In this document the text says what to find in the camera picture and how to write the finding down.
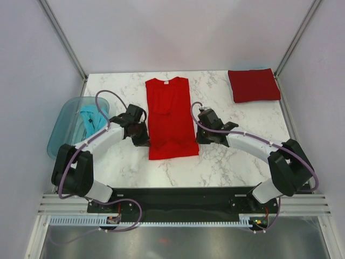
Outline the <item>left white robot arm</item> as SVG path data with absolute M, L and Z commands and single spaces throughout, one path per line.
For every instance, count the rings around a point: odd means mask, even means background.
M 99 202 L 106 212 L 115 211 L 118 198 L 112 195 L 110 186 L 95 180 L 94 160 L 127 137 L 136 147 L 149 147 L 150 137 L 142 117 L 147 119 L 146 111 L 130 104 L 125 113 L 110 118 L 91 137 L 75 145 L 61 145 L 51 177 L 51 182 L 58 187 L 59 198 L 84 197 Z

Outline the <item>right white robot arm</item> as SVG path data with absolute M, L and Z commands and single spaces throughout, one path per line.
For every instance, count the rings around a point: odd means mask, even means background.
M 236 123 L 223 123 L 213 109 L 206 107 L 199 109 L 195 122 L 198 144 L 214 143 L 239 149 L 268 164 L 271 177 L 256 185 L 247 195 L 247 206 L 252 212 L 260 212 L 273 198 L 293 196 L 315 177 L 300 144 L 293 139 L 268 141 L 245 131 Z

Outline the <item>bright red t shirt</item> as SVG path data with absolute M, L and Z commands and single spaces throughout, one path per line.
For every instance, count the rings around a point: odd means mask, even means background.
M 187 78 L 145 82 L 148 104 L 149 160 L 197 156 Z

